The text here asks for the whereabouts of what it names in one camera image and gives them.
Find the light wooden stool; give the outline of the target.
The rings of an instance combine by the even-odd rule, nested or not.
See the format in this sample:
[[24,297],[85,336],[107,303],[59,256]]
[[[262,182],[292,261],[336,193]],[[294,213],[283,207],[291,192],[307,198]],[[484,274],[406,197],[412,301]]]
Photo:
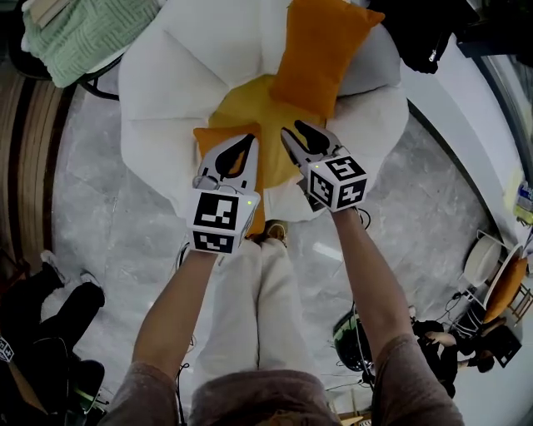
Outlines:
[[516,327],[526,316],[533,305],[533,292],[521,284],[514,299],[509,303],[507,309],[510,312],[511,322]]

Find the wooden plank platform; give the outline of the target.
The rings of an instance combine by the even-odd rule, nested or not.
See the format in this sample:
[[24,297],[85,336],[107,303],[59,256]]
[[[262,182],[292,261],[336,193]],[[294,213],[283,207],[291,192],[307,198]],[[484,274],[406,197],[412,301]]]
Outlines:
[[52,248],[53,182],[74,92],[0,67],[0,248],[31,271]]

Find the person's tan shoe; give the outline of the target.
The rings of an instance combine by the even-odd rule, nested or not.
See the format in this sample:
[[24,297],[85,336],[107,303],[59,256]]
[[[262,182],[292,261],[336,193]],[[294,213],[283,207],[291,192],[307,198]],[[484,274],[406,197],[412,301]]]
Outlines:
[[263,232],[265,240],[274,239],[287,247],[287,223],[283,220],[269,220]]

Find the small orange pillow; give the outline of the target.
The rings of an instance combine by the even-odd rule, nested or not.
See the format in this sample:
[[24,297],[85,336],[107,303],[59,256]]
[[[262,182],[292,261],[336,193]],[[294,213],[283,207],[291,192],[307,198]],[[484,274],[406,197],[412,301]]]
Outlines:
[[[262,129],[261,126],[256,123],[249,123],[243,126],[231,126],[231,127],[213,127],[213,128],[195,128],[193,130],[193,135],[195,136],[198,144],[198,148],[201,154],[201,157],[204,158],[205,155],[215,146],[221,144],[225,140],[238,136],[241,134],[253,134],[259,141],[259,146],[262,148]],[[263,167],[262,160],[258,161],[257,168],[257,183],[255,192],[257,192],[261,199],[259,205],[255,211],[253,222],[247,232],[247,238],[252,238],[254,235],[260,235],[263,233],[266,224],[265,211],[264,211],[264,202],[263,202],[263,189],[264,189],[264,179],[263,179]]]

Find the black bag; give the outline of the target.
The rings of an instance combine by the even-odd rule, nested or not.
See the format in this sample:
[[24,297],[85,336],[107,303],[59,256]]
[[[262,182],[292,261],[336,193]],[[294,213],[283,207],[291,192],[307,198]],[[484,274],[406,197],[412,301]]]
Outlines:
[[368,8],[385,15],[406,66],[425,74],[436,73],[451,34],[479,20],[468,0],[370,0]]

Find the black glossy round object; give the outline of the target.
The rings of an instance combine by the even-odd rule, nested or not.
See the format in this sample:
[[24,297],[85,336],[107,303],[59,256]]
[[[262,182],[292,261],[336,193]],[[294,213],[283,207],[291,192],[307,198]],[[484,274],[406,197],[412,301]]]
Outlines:
[[332,338],[339,360],[348,369],[356,373],[372,369],[370,345],[357,312],[347,312],[336,323]]

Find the black window frame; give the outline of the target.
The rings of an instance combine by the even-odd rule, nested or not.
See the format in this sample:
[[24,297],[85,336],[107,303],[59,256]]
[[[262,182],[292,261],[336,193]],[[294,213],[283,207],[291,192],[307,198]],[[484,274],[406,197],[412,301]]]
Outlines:
[[456,34],[457,46],[495,94],[533,184],[533,0],[467,1],[478,20]]

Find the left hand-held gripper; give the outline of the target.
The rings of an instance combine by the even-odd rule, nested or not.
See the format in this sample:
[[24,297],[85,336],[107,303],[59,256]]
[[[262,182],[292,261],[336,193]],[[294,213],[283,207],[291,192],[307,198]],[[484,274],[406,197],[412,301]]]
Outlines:
[[192,250],[238,250],[261,199],[255,192],[258,160],[259,141],[253,134],[229,138],[202,159],[186,216]]

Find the person's left forearm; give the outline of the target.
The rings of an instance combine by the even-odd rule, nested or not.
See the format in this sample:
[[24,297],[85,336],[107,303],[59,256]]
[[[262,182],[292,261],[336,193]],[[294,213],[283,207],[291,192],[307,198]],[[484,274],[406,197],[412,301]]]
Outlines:
[[190,341],[217,255],[192,250],[147,313],[132,360],[177,377]]

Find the beige book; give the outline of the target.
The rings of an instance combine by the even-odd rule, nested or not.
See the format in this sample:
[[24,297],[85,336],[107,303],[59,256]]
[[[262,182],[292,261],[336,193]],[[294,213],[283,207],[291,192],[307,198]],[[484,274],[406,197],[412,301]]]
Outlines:
[[71,0],[33,0],[29,7],[32,21],[40,28],[46,27]]

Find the white flower-shaped chair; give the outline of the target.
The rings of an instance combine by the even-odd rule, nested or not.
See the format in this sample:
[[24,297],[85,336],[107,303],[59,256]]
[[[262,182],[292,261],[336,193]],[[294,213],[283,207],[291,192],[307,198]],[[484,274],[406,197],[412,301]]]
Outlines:
[[[277,72],[291,0],[167,0],[119,67],[122,159],[187,212],[201,156],[193,135],[221,102]],[[400,57],[388,31],[373,27],[357,50],[327,125],[374,183],[409,116]]]

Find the person's right forearm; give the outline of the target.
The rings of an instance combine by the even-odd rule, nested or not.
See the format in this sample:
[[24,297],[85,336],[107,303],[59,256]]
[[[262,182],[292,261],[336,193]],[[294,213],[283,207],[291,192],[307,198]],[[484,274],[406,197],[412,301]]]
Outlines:
[[398,336],[412,332],[403,289],[353,209],[331,217],[341,250],[356,310],[373,359]]

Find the person's brown printed shirt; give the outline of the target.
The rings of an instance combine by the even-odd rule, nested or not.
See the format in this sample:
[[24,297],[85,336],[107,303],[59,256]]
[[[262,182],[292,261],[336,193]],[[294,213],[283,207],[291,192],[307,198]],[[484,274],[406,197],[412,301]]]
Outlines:
[[[177,426],[173,382],[133,364],[98,426]],[[295,370],[229,374],[197,389],[189,426],[341,426],[321,382]],[[432,373],[416,338],[392,339],[377,358],[372,426],[465,426]]]

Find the large orange pillow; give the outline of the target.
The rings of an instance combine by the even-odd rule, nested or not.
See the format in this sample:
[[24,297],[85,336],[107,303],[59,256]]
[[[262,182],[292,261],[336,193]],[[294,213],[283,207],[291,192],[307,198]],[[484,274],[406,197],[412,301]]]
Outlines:
[[334,116],[351,59],[385,14],[345,0],[292,0],[271,97],[322,119]]

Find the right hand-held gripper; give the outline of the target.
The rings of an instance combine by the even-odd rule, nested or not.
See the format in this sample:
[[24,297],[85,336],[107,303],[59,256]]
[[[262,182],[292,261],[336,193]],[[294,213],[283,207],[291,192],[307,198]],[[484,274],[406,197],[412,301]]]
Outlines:
[[301,187],[311,210],[338,212],[364,201],[367,174],[351,154],[334,156],[341,148],[337,136],[307,121],[296,120],[294,127],[303,141],[283,127],[281,142],[293,164],[305,172]]

